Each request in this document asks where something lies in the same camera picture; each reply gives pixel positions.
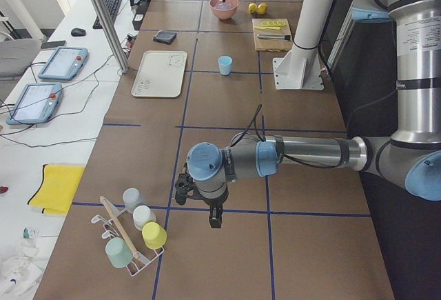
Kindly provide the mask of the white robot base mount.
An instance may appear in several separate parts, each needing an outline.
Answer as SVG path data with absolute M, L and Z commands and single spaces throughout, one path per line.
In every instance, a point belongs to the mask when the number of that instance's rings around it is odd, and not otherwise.
M 333 0 L 303 0 L 291 50 L 273 59 L 277 90 L 323 90 L 318 56 L 320 38 Z

